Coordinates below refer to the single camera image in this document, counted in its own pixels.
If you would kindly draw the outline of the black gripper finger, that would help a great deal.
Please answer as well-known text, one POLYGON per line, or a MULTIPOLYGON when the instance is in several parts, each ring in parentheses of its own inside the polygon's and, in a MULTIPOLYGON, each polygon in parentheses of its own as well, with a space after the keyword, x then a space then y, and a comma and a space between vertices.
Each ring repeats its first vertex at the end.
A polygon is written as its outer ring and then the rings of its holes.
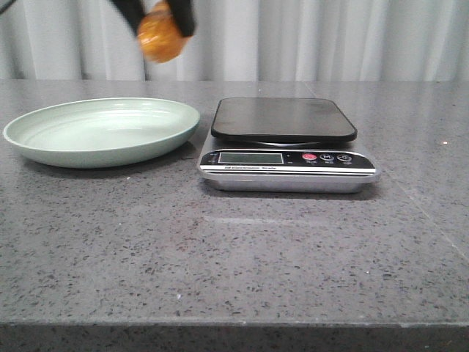
POLYGON ((138 36, 140 23, 146 13, 141 0, 111 0, 111 3, 117 8, 119 13, 127 22, 133 35, 138 36))
POLYGON ((192 37, 196 31, 192 1, 168 0, 167 2, 182 37, 192 37))

